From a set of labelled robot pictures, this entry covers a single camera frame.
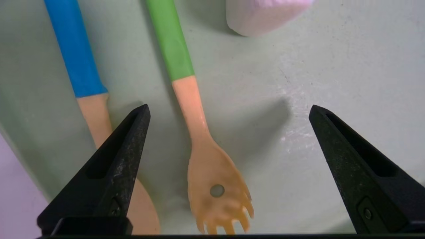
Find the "white surface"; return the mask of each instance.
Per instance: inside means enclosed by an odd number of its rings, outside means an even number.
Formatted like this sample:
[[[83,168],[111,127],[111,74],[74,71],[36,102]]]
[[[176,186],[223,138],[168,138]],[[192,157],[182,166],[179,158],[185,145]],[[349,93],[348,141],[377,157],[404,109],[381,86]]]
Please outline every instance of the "white surface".
[[[0,134],[0,238],[41,236],[37,216],[47,206],[15,154]]]
[[[0,123],[51,199],[94,144],[43,2],[0,4]],[[353,231],[308,121],[313,104],[425,181],[425,1],[318,0],[257,38],[228,29],[223,0],[176,4],[210,131],[251,190],[252,233]],[[143,1],[80,7],[113,124],[150,107],[139,174],[163,233],[198,233],[187,201],[189,137]]]

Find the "peach utensil head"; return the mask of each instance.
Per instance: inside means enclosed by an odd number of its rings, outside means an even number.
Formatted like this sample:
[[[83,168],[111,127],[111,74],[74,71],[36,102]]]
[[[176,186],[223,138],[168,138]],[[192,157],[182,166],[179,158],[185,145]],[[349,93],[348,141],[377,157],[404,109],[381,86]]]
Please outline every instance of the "peach utensil head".
[[[233,222],[238,220],[247,232],[245,211],[254,216],[251,195],[235,164],[210,135],[195,76],[173,81],[173,88],[192,139],[187,181],[199,231],[205,233],[206,224],[210,234],[216,234],[218,226],[234,234]],[[217,188],[222,193],[216,194]]]
[[[111,121],[106,107],[107,99],[107,93],[77,98],[96,148],[99,148],[112,133]],[[127,218],[133,225],[133,235],[160,234],[161,229],[155,206],[138,179],[134,182]]]
[[[187,180],[190,208],[199,231],[205,233],[206,224],[210,234],[217,234],[218,226],[234,234],[236,220],[245,232],[249,230],[245,211],[252,218],[254,208],[248,187],[230,157],[209,135],[193,142]]]

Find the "green handle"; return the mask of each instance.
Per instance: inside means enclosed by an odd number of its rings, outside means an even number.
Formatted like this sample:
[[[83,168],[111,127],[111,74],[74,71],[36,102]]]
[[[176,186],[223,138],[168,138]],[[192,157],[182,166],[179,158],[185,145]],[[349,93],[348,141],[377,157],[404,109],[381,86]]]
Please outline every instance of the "green handle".
[[[147,7],[171,81],[194,75],[174,0],[147,0]]]

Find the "fork tine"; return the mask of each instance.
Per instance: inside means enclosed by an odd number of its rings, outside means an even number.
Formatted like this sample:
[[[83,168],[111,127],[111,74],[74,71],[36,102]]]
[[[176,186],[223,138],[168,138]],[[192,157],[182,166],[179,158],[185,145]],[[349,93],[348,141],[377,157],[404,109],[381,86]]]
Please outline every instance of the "fork tine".
[[[244,194],[242,199],[242,205],[246,208],[248,211],[248,214],[251,218],[254,218],[254,208],[252,206],[251,201],[248,199],[248,196]]]
[[[248,197],[248,199],[250,201],[252,201],[251,193],[249,192],[248,186],[246,185],[246,183],[243,180],[242,180],[242,187],[244,188],[244,193],[246,194],[246,196]]]
[[[204,220],[201,218],[197,218],[196,219],[196,226],[198,227],[198,230],[202,233],[205,234],[205,227],[204,227]]]
[[[208,234],[216,235],[217,234],[217,225],[208,223],[207,224],[207,231],[208,231]]]
[[[249,231],[249,220],[245,215],[244,211],[238,211],[235,213],[235,219],[239,220],[245,233]]]
[[[224,223],[223,228],[226,234],[235,234],[232,221]]]

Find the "screw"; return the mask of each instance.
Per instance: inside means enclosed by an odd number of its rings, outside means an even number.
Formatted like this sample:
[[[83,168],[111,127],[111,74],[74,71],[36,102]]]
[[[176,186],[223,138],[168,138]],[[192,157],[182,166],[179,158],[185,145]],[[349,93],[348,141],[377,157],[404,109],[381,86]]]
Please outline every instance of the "screw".
[[[369,210],[369,208],[366,208],[364,211],[365,218],[372,220],[372,212]]]

